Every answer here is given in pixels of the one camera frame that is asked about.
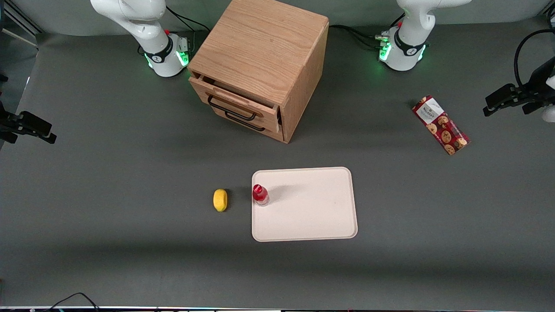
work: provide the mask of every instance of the black clamp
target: black clamp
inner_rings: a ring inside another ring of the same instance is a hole
[[[406,44],[401,40],[401,37],[399,37],[399,29],[397,29],[397,31],[395,32],[395,35],[393,37],[393,39],[395,40],[395,44],[401,49],[403,50],[403,53],[405,54],[405,56],[414,56],[416,53],[418,53],[418,51],[420,51],[424,45],[426,44],[426,42],[419,44],[417,46],[411,46],[410,44]]]
[[[170,55],[173,50],[173,40],[168,36],[168,45],[158,53],[148,53],[147,51],[144,54],[151,59],[154,63],[164,63],[166,57]]]
[[[21,112],[19,115],[6,112],[0,101],[0,140],[13,144],[17,134],[28,134],[54,144],[56,135],[50,132],[51,128],[51,124],[30,112]]]
[[[538,67],[522,87],[508,83],[486,97],[484,116],[489,117],[500,109],[522,105],[525,115],[555,103],[555,90],[546,84],[554,75],[555,57]]]

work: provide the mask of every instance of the wooden drawer cabinet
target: wooden drawer cabinet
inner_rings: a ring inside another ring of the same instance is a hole
[[[189,63],[217,115],[288,143],[320,77],[328,19],[275,0],[233,0]]]

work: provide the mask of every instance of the cookie box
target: cookie box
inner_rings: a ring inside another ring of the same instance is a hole
[[[454,155],[470,143],[431,95],[421,99],[412,111],[449,155]]]

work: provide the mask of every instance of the wooden cabinet top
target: wooden cabinet top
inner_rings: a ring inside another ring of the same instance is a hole
[[[283,104],[328,23],[275,0],[233,0],[189,70]]]

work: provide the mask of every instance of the yellow lemon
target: yellow lemon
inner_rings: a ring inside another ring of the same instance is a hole
[[[225,189],[217,189],[214,192],[214,208],[217,211],[223,212],[228,207],[228,193]]]

